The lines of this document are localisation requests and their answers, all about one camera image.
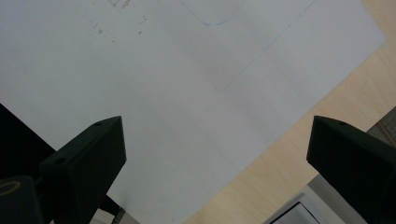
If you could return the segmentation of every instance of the black object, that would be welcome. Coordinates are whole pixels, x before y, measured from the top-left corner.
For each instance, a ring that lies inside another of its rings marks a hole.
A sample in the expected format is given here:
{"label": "black object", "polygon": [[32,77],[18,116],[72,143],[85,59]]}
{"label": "black object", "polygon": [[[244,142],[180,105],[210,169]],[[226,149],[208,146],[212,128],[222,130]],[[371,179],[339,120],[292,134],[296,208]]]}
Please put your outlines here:
{"label": "black object", "polygon": [[[106,196],[126,162],[121,117],[94,123],[57,152],[2,105],[0,121],[0,187],[23,183],[7,195],[0,191],[0,223],[30,223],[15,222],[10,212],[29,204],[39,204],[45,223],[57,224],[89,223],[98,207],[113,215],[122,210]],[[36,197],[26,194],[32,191]],[[8,206],[10,197],[18,205]]]}
{"label": "black object", "polygon": [[396,148],[315,116],[306,158],[368,223],[396,223]]}

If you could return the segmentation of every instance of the wooden table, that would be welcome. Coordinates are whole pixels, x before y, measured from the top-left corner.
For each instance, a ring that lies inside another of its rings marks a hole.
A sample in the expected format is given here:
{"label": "wooden table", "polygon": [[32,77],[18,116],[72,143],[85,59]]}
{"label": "wooden table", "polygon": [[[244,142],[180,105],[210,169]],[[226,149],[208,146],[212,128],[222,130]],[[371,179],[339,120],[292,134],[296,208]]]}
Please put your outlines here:
{"label": "wooden table", "polygon": [[305,160],[314,115],[367,131],[396,106],[396,1],[362,2],[386,43],[187,223],[263,223],[317,174]]}

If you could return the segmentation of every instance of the white paper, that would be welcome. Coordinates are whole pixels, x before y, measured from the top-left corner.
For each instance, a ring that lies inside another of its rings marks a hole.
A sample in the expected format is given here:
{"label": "white paper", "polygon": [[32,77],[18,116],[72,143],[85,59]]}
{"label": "white paper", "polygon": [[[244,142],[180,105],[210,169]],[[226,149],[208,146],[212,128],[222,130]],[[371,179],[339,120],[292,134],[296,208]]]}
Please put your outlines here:
{"label": "white paper", "polygon": [[180,223],[383,41],[358,0],[6,0],[0,101],[56,149],[122,115],[109,195]]}

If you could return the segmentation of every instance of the sheet of paper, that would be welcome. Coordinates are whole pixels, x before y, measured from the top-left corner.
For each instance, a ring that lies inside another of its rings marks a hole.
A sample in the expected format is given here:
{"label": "sheet of paper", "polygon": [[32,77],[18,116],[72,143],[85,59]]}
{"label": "sheet of paper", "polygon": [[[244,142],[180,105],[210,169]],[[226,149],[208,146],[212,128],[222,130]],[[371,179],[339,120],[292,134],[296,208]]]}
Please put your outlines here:
{"label": "sheet of paper", "polygon": [[54,148],[122,115],[109,195],[181,223],[383,41],[359,0],[5,0],[0,101]]}

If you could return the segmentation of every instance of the white surface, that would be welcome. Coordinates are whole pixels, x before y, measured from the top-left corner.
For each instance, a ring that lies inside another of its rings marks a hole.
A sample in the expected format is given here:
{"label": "white surface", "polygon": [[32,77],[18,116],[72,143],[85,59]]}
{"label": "white surface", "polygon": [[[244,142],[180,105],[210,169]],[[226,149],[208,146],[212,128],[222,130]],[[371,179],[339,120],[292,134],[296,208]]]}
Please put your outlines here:
{"label": "white surface", "polygon": [[54,148],[122,115],[110,196],[180,223],[383,40],[358,0],[6,0],[0,101]]}

